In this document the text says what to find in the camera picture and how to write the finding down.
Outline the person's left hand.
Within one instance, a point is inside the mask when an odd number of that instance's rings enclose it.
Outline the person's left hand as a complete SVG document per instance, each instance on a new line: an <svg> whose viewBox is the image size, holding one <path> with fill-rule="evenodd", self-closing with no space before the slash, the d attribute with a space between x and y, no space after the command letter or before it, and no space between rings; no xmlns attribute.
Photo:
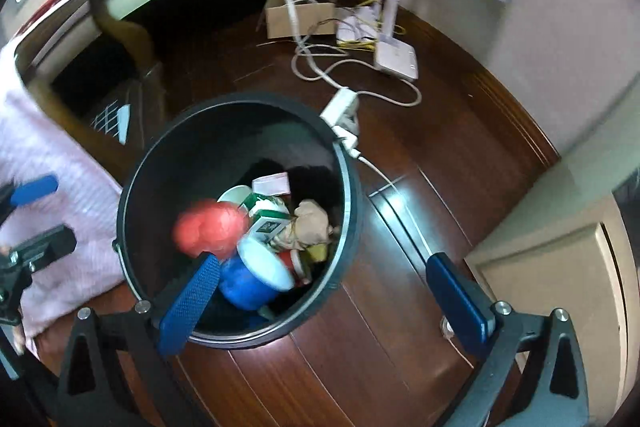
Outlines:
<svg viewBox="0 0 640 427"><path fill-rule="evenodd" d="M9 257L9 255L11 254L11 248L8 245L1 245L0 253L3 257ZM18 355L22 355L26 349L26 337L23 323L17 324L12 327L10 340L12 341L15 352Z"/></svg>

